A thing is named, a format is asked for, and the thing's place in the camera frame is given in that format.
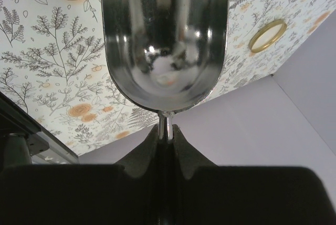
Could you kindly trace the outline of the silver metal scoop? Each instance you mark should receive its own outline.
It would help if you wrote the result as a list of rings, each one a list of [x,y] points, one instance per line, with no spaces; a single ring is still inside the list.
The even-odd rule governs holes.
[[[229,0],[101,0],[110,76],[128,100],[172,118],[203,101],[224,67]]]

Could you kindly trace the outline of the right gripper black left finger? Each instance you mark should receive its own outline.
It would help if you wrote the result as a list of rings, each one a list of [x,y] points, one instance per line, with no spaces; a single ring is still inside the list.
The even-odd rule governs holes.
[[[24,165],[1,173],[1,224],[156,224],[158,128],[114,164]]]

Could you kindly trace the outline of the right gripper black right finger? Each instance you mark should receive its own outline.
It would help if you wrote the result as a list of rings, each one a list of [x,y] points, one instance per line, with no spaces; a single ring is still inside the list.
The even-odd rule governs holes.
[[[174,131],[177,224],[335,224],[335,210],[309,168],[218,166]]]

